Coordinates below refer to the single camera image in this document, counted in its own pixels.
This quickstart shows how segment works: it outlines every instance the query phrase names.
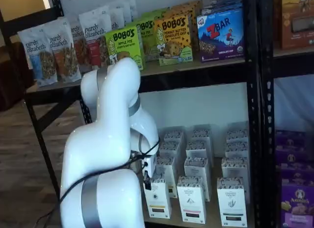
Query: brand logo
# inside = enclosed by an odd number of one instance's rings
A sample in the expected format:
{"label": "brand logo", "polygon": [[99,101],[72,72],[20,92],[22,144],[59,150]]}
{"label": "brand logo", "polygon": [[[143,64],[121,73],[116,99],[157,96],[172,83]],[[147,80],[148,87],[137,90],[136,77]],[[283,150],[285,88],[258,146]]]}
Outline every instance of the brand logo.
{"label": "brand logo", "polygon": [[204,24],[204,19],[203,19],[203,18],[200,19],[200,20],[198,21],[198,24],[199,24],[199,25],[203,25],[203,24]]}
{"label": "brand logo", "polygon": [[162,23],[163,30],[166,30],[167,28],[176,28],[177,26],[185,26],[185,17]]}
{"label": "brand logo", "polygon": [[186,202],[187,202],[187,203],[189,203],[189,204],[194,203],[194,201],[193,201],[191,198],[190,198],[190,199],[188,199]]}
{"label": "brand logo", "polygon": [[210,38],[214,39],[220,35],[220,30],[226,26],[231,25],[230,20],[226,17],[224,20],[221,20],[220,23],[215,23],[207,27],[207,32],[210,33]]}
{"label": "brand logo", "polygon": [[295,156],[293,154],[288,155],[288,161],[289,162],[294,162],[295,161]]}
{"label": "brand logo", "polygon": [[228,202],[229,207],[234,207],[235,204],[236,204],[236,202],[234,200],[231,200]]}
{"label": "brand logo", "polygon": [[117,41],[118,39],[126,39],[128,37],[134,37],[135,33],[134,33],[134,29],[129,29],[128,31],[123,31],[123,32],[119,32],[119,33],[115,33],[113,35],[113,39],[114,41]]}
{"label": "brand logo", "polygon": [[291,202],[295,203],[309,203],[308,199],[305,199],[305,192],[301,189],[296,190],[295,192],[296,199],[291,198]]}
{"label": "brand logo", "polygon": [[301,176],[300,173],[295,173],[295,174],[294,174],[294,177],[296,177],[296,178],[299,178],[300,176]]}
{"label": "brand logo", "polygon": [[295,192],[295,196],[298,198],[298,199],[304,199],[305,197],[305,192],[303,190],[297,190]]}
{"label": "brand logo", "polygon": [[141,23],[141,24],[137,24],[137,25],[141,26],[142,30],[145,30],[147,28],[152,28],[154,25],[154,22],[153,21],[147,21],[145,23]]}

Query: wooden shelf board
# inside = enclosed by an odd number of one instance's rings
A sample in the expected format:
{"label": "wooden shelf board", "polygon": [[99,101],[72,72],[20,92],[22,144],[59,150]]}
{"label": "wooden shelf board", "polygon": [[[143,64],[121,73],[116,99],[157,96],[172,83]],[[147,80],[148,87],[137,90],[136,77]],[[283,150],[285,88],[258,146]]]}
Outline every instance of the wooden shelf board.
{"label": "wooden shelf board", "polygon": [[[188,71],[188,70],[197,70],[197,69],[204,69],[216,66],[227,66],[232,64],[239,64],[244,63],[244,58],[233,58],[227,60],[219,60],[219,61],[211,61],[206,63],[201,63],[200,58],[196,57],[193,62],[182,63],[182,64],[175,64],[175,65],[165,65],[160,66],[158,61],[151,61],[146,63],[146,68],[141,71],[141,76],[152,76],[152,75],[160,75],[160,74],[169,74],[178,71]],[[62,89],[68,87],[79,86],[80,80],[71,83],[63,83],[57,82],[48,86],[38,87],[37,84],[31,86],[27,89],[27,93],[32,92],[40,92],[40,91],[47,91],[53,89]]]}

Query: purple snack box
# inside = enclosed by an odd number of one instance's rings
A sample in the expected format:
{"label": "purple snack box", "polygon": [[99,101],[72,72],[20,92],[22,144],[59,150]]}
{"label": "purple snack box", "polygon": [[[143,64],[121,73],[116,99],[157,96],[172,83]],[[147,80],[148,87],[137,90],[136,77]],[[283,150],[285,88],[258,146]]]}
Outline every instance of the purple snack box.
{"label": "purple snack box", "polygon": [[281,227],[313,228],[313,215],[313,181],[282,179]]}
{"label": "purple snack box", "polygon": [[306,134],[302,131],[277,130],[275,133],[276,146],[305,148]]}
{"label": "purple snack box", "polygon": [[304,148],[277,146],[276,151],[277,165],[281,163],[309,162],[310,158]]}
{"label": "purple snack box", "polygon": [[305,163],[282,163],[280,165],[281,178],[304,179],[314,181],[314,165]]}

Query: bobo's oat bar box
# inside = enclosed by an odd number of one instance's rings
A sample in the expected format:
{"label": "bobo's oat bar box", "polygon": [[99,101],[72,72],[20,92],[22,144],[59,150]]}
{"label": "bobo's oat bar box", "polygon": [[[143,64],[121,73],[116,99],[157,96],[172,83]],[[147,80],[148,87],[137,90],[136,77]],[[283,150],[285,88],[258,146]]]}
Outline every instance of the bobo's oat bar box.
{"label": "bobo's oat bar box", "polygon": [[281,227],[314,227],[314,182],[282,179]]}
{"label": "bobo's oat bar box", "polygon": [[197,17],[201,14],[203,2],[201,0],[190,1],[184,4],[180,4],[177,6],[173,6],[169,13],[174,13],[174,15],[178,15],[181,13],[189,12],[191,14],[191,39],[192,39],[192,47],[194,51],[199,50],[198,44],[198,36],[197,36]]}
{"label": "bobo's oat bar box", "polygon": [[145,54],[145,61],[158,60],[159,53],[157,50],[156,37],[154,35],[154,19],[155,15],[140,18],[131,23],[141,27],[141,36],[143,40],[143,50]]}
{"label": "bobo's oat bar box", "polygon": [[139,68],[145,67],[141,29],[129,25],[105,34],[110,63],[113,65],[124,57],[132,58]]}
{"label": "bobo's oat bar box", "polygon": [[193,61],[190,26],[189,13],[155,20],[160,65]]}

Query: white tea box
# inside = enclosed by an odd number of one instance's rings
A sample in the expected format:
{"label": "white tea box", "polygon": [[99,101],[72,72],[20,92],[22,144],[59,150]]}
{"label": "white tea box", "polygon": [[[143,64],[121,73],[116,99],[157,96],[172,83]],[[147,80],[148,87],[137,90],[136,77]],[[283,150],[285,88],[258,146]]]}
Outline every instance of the white tea box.
{"label": "white tea box", "polygon": [[245,141],[236,141],[226,144],[226,158],[249,158],[249,144]]}
{"label": "white tea box", "polygon": [[247,158],[223,158],[221,162],[223,177],[242,177],[245,201],[250,204],[249,168]]}
{"label": "white tea box", "polygon": [[227,143],[236,141],[249,142],[248,122],[238,122],[229,124],[226,141]]}
{"label": "white tea box", "polygon": [[170,219],[172,207],[165,175],[154,173],[151,185],[152,189],[146,190],[143,184],[149,216]]}
{"label": "white tea box", "polygon": [[177,181],[178,174],[176,171],[175,158],[174,157],[157,157],[156,173],[165,174],[165,180],[169,192],[169,197],[178,198]]}
{"label": "white tea box", "polygon": [[186,157],[208,158],[205,141],[189,141],[186,145]]}
{"label": "white tea box", "polygon": [[176,168],[179,169],[182,165],[182,156],[180,145],[177,141],[164,141],[159,145],[159,156],[163,158],[175,158]]}
{"label": "white tea box", "polygon": [[206,207],[201,177],[180,176],[177,185],[182,220],[206,223]]}
{"label": "white tea box", "polygon": [[209,202],[211,198],[211,180],[207,158],[186,158],[184,162],[186,176],[201,177],[204,184],[204,198]]}
{"label": "white tea box", "polygon": [[185,147],[186,147],[186,136],[184,127],[167,127],[163,129],[163,140],[167,141],[177,141],[179,143],[179,150],[181,161],[184,162],[185,155]]}
{"label": "white tea box", "polygon": [[223,227],[247,227],[243,179],[218,178],[217,193],[221,225]]}
{"label": "white tea box", "polygon": [[191,134],[191,140],[203,140],[206,144],[209,164],[213,167],[214,165],[214,150],[212,145],[210,126],[209,125],[198,125],[194,126],[194,130]]}

